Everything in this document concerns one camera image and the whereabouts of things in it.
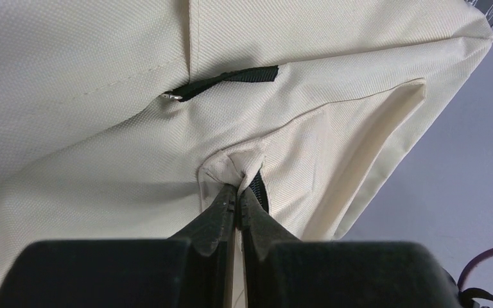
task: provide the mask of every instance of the zipper teeth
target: zipper teeth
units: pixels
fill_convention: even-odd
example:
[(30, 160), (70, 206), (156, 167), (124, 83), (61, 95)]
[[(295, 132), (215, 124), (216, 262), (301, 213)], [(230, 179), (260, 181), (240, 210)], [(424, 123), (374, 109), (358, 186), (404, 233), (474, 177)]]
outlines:
[(262, 208), (266, 211), (269, 212), (269, 202), (267, 198), (267, 192), (265, 190), (265, 185), (262, 180), (262, 176), (260, 172), (256, 173), (256, 176), (254, 179), (252, 179), (252, 182), (249, 185), (250, 189), (254, 193), (254, 196), (256, 196), (256, 199), (262, 206)]

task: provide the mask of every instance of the metal piece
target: metal piece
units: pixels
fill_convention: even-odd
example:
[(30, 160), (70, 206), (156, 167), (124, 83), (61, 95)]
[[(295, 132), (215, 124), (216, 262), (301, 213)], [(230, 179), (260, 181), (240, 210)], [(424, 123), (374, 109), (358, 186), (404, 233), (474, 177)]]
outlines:
[(162, 93), (162, 94), (160, 94), (160, 97), (161, 98), (174, 99), (174, 100), (177, 100), (177, 101), (180, 101), (182, 99), (182, 96), (180, 96), (180, 95), (174, 95), (174, 94), (170, 94), (170, 93)]
[(493, 26), (493, 0), (465, 0), (485, 14), (490, 26)]

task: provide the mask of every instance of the fabric pocket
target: fabric pocket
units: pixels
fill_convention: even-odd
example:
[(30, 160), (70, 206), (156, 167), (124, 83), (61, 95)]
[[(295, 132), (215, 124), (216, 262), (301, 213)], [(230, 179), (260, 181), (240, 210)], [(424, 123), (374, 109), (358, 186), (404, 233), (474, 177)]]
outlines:
[(199, 169), (202, 208), (222, 184), (241, 193), (260, 170), (271, 216), (301, 239), (333, 234), (383, 143), (424, 102), (425, 89), (425, 80), (417, 79), (365, 98), (325, 103), (265, 136), (217, 152)]

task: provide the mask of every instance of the gray background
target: gray background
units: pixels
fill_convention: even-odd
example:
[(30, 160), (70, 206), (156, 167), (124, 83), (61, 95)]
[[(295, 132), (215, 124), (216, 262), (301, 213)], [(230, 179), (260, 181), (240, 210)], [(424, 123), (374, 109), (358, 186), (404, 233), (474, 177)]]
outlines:
[[(343, 240), (420, 242), (454, 278), (493, 247), (493, 45)], [(466, 287), (493, 293), (493, 259)]]

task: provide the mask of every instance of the beige fabric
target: beige fabric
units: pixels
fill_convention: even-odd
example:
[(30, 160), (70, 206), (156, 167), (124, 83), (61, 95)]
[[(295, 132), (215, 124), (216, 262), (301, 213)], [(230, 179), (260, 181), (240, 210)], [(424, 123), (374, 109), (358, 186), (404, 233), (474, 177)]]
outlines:
[(462, 0), (0, 3), (0, 281), (33, 241), (167, 237), (259, 168), (277, 221), (340, 237), (492, 40)]

